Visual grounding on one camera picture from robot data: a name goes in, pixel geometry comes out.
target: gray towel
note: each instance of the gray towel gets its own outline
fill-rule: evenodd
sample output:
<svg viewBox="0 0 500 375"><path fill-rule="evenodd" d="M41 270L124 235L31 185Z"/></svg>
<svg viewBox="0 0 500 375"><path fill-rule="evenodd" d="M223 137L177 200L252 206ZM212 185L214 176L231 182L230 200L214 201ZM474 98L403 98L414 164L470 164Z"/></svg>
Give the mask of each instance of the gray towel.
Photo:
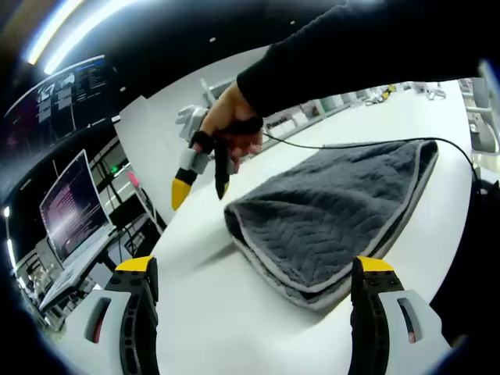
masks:
<svg viewBox="0 0 500 375"><path fill-rule="evenodd" d="M438 157L434 141L321 150L225 210L235 243L285 298L339 302L357 255L384 256Z"/></svg>

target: black sleeve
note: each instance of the black sleeve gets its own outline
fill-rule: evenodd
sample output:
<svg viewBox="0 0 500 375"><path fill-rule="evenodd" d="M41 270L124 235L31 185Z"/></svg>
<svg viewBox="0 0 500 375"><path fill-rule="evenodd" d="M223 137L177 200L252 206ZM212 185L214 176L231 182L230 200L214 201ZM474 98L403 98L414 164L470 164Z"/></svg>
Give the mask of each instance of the black sleeve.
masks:
<svg viewBox="0 0 500 375"><path fill-rule="evenodd" d="M407 80L477 75L494 48L488 0L361 0L338 5L237 77L260 116Z"/></svg>

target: white table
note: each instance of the white table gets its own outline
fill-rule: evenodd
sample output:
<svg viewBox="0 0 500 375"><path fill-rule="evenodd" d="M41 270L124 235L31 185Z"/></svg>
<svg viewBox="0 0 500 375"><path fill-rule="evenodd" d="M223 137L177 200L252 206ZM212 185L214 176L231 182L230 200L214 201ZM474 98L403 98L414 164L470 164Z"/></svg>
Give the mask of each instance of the white table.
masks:
<svg viewBox="0 0 500 375"><path fill-rule="evenodd" d="M289 138L303 145L446 138L471 153L458 84L431 102L414 91L347 109ZM232 177L219 202L213 184L191 195L153 251L159 269L157 356L161 373L343 374L351 360L349 298L327 315L280 297L231 243L223 207L315 151L277 145ZM406 289L430 301L452 264L469 208L470 166L451 145L439 158L410 221L385 259Z"/></svg>

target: fluorescent light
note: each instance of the fluorescent light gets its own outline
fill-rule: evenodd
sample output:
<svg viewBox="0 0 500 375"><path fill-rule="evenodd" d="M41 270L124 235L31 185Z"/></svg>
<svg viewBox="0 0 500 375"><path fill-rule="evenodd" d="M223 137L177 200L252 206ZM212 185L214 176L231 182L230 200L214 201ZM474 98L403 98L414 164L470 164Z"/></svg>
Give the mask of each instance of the fluorescent light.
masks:
<svg viewBox="0 0 500 375"><path fill-rule="evenodd" d="M44 71L47 74L53 74L68 53L70 53L73 47L77 45L85 37L85 35L91 32L92 29L112 14L138 1L139 0L110 0L106 5L94 12L84 22L82 22L80 26L78 26L77 29L65 39L65 41L48 61Z"/></svg>
<svg viewBox="0 0 500 375"><path fill-rule="evenodd" d="M9 257L12 267L16 268L16 258L14 257L13 240L11 240L10 238L7 240L7 249L9 250Z"/></svg>
<svg viewBox="0 0 500 375"><path fill-rule="evenodd" d="M35 42L33 48L28 55L28 62L30 64L35 64L40 57L41 53L44 51L47 44L50 42L55 32L61 27L66 18L75 10L78 5L83 0L67 0L54 16L48 21L46 28L41 32L37 41Z"/></svg>

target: computer monitor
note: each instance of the computer monitor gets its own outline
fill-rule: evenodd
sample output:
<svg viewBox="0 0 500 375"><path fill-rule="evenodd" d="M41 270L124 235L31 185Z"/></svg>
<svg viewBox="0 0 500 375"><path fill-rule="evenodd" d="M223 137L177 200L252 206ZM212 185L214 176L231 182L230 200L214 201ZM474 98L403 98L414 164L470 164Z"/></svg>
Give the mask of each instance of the computer monitor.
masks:
<svg viewBox="0 0 500 375"><path fill-rule="evenodd" d="M84 252L92 238L113 225L103 208L82 151L59 175L40 204L48 239L64 266Z"/></svg>
<svg viewBox="0 0 500 375"><path fill-rule="evenodd" d="M74 134L120 119L113 68L98 56L61 70L26 92L0 122L0 204Z"/></svg>

